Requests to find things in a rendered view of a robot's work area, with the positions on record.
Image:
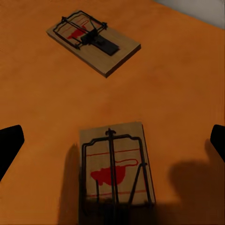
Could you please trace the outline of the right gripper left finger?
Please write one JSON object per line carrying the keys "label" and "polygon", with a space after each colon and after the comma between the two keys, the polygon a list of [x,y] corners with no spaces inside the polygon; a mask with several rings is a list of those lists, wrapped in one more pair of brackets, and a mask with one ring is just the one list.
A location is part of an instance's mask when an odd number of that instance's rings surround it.
{"label": "right gripper left finger", "polygon": [[24,135],[21,125],[0,130],[0,180],[4,177],[23,144]]}

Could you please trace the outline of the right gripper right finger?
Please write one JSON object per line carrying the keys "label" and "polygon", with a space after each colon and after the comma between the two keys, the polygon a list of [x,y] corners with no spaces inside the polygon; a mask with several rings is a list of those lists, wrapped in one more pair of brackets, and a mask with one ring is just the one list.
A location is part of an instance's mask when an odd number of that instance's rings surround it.
{"label": "right gripper right finger", "polygon": [[214,125],[210,141],[225,161],[225,126]]}

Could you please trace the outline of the mousetrap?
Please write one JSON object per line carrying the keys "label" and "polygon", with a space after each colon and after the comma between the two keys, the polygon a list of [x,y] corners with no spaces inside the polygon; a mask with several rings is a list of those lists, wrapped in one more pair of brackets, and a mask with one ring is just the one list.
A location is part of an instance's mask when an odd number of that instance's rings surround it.
{"label": "mousetrap", "polygon": [[78,225],[159,225],[142,121],[80,129]]}
{"label": "mousetrap", "polygon": [[141,49],[137,41],[78,9],[46,33],[106,78]]}

